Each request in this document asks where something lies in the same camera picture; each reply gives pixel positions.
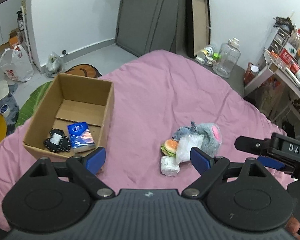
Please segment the right hand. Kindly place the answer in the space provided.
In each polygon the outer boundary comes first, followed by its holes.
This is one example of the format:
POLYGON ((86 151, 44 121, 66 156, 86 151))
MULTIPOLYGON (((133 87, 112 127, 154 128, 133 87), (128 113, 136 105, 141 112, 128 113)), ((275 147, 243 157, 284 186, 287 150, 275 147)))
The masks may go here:
POLYGON ((300 222, 295 218, 291 217, 287 222, 285 229, 294 236, 295 239, 300 240, 298 231, 300 229, 300 222))

